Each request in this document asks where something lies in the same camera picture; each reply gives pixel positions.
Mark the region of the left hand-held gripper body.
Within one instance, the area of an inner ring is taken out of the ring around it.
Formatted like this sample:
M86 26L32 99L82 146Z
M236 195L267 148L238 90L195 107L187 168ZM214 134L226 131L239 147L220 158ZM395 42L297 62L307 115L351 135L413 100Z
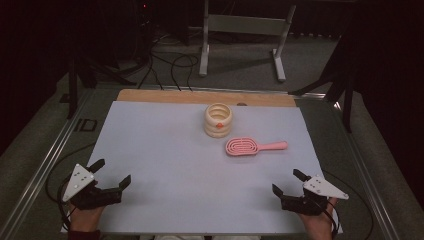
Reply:
M80 210L120 203L122 192L113 192L113 188L98 188L95 173L89 172L88 167L75 165L73 171L64 180L66 188L61 200L70 202Z

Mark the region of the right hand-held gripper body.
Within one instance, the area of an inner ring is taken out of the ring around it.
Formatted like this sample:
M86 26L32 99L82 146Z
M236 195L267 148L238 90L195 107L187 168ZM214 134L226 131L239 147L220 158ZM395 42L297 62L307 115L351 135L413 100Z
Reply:
M283 210L304 214L308 216L318 216L327 208L329 198L347 200L349 195L323 177L310 176L311 179L303 183L302 196L285 195L281 199Z

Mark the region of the pink hair brush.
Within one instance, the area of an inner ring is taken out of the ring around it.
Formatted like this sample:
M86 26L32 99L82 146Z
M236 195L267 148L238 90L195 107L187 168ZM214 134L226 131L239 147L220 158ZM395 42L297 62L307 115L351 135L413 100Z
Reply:
M288 143L286 141L260 144L249 137L232 138L225 145L226 153L230 156L256 155L260 151L285 150L287 148Z

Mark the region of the cream ribbed cup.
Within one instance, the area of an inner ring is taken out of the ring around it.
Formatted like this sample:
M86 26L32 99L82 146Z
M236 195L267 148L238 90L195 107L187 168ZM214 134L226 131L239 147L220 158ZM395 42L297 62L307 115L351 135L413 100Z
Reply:
M226 137L232 128L232 109L223 103L209 105L204 112L204 131L212 138Z

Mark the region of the person's right hand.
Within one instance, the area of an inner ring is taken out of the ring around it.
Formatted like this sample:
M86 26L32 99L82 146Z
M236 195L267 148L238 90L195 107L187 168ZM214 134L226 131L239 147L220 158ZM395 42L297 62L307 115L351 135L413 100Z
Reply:
M333 209L337 198L329 198L326 210L318 216L299 214L310 240L333 240Z

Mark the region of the person's left hand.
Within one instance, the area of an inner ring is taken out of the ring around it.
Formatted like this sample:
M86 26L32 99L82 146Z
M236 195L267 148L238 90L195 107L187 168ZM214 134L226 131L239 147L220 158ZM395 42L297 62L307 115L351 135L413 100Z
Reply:
M89 210L80 210L69 204L71 210L70 229L79 232L94 232L98 229L102 213L105 207L98 207Z

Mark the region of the white table mat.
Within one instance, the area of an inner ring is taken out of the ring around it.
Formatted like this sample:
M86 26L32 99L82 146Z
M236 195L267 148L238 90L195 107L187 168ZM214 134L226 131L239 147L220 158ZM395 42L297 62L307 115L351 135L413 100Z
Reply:
M106 164L99 187L131 176L120 203L107 207L105 233L269 235L301 233L299 213L283 210L272 185L302 196L293 175L322 170L303 115L296 107L235 106L229 133L260 144L286 141L285 150L230 156L225 138L204 131L203 104L112 103L90 160Z

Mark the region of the black tripod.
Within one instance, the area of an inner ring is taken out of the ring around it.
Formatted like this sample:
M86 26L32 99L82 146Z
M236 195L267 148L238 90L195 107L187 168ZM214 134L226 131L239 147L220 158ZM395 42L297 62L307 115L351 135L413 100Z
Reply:
M93 75L92 69L105 74L122 85L135 85L134 82L128 81L112 70L109 70L81 50L72 51L68 58L68 93L64 94L60 99L61 103L68 104L68 119L71 119L78 109L77 79L80 78L83 85L88 88L95 88L97 85L97 80Z
M322 85L330 83L329 90L325 93L324 100L336 103L344 96L342 108L342 123L348 133L351 129L351 110L354 91L354 77L356 74L355 60L357 54L349 50L351 43L343 34L326 63L320 77L313 83L298 90L290 91L290 95L302 96Z

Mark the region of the grey metal stand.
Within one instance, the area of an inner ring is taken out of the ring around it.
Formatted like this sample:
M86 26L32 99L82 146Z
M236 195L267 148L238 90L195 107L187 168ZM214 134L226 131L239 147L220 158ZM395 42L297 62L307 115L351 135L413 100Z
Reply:
M272 50L273 62L275 65L277 79L280 82L286 80L282 61L282 51L292 24L292 19L296 11L296 4L291 4L288 13L283 19L231 16L209 13L209 1L204 0L203 13L203 43L199 65L199 75L205 77L208 74L209 61L209 33L226 32L241 34L257 34L279 36L280 41L276 49Z

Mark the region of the aluminium rail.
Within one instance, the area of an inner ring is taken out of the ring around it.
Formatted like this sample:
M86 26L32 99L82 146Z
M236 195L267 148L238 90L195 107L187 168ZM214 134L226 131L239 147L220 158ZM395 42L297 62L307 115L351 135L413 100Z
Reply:
M78 106L74 115L65 122L48 153L26 185L22 195L13 208L13 211L7 218L7 221L0 228L0 240L13 240L23 220L26 218L28 211L41 191L48 173L52 170L68 139L70 138L73 129L80 118L84 105L93 92L93 89L83 91L80 99L77 101Z
M382 197L374 184L371 175L365 165L364 159L360 154L359 148L351 133L348 133L342 122L342 110L340 104L330 103L330 109L334 115L337 128L342 132L347 141L347 148L353 157L353 165L364 188L368 202L372 209L372 214L377 220L383 236L386 240L399 240L399 235L391 221L387 208Z

